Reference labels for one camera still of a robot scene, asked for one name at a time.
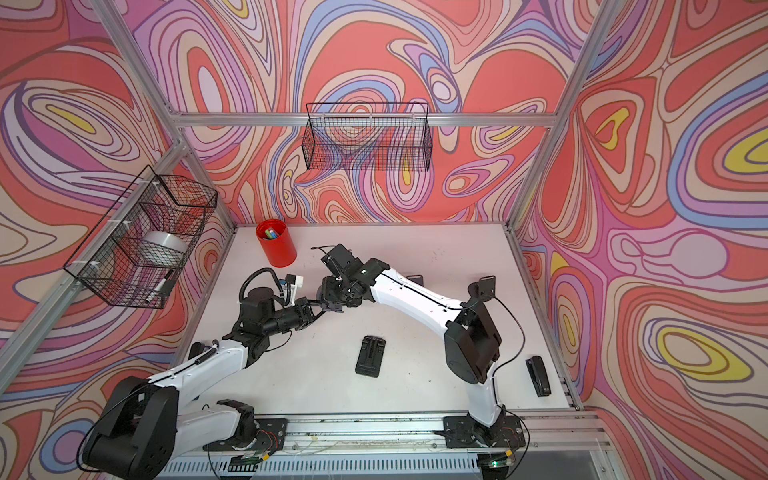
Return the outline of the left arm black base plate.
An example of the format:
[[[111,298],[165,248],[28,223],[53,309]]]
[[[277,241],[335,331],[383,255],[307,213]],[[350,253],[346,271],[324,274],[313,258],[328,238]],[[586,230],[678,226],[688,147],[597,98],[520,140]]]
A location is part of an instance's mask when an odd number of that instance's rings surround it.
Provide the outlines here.
[[[287,418],[261,418],[250,435],[236,434],[227,440],[219,440],[203,446],[207,452],[255,452],[274,454],[284,448],[288,426]]]

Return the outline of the dark grey phone stand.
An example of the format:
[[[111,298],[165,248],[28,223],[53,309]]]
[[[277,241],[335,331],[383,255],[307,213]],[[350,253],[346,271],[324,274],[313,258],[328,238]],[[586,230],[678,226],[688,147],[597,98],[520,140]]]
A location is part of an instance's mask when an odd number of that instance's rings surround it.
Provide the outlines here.
[[[496,276],[487,275],[481,277],[475,285],[475,297],[487,302],[496,297]]]

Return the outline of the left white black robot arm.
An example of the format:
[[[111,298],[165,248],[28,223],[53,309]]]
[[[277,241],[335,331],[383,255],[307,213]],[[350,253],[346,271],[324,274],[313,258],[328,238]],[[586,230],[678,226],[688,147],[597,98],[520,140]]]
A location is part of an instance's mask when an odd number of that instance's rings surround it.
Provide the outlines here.
[[[262,274],[276,273],[265,267],[247,277],[238,293],[238,318],[222,339],[194,344],[189,359],[170,370],[118,383],[77,449],[81,471],[153,479],[171,460],[206,445],[246,450],[257,442],[261,428],[246,403],[225,399],[197,412],[183,410],[258,361],[272,336],[316,320],[312,301],[297,295],[302,277],[289,274],[275,278],[273,288],[252,288],[250,283]]]

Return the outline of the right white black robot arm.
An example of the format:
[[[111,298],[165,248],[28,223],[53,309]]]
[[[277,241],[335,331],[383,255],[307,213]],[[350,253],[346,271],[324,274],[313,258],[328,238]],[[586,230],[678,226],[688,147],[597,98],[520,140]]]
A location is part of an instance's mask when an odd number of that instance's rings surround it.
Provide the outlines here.
[[[407,315],[443,339],[445,362],[465,383],[469,399],[465,416],[444,419],[446,444],[498,446],[504,414],[492,368],[499,360],[502,338],[486,307],[495,298],[496,277],[471,283],[469,299],[460,301],[427,289],[382,260],[363,262],[342,244],[326,251],[321,261],[330,272],[317,292],[325,309],[341,312],[370,301]]]

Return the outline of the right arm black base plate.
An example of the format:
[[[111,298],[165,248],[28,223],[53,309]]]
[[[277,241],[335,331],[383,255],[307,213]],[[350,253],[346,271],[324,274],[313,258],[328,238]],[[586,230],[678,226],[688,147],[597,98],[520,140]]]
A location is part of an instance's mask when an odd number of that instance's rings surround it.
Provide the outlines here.
[[[469,415],[446,416],[436,434],[445,439],[449,449],[508,448],[516,451],[527,445],[521,419],[502,413],[495,423],[485,426]]]

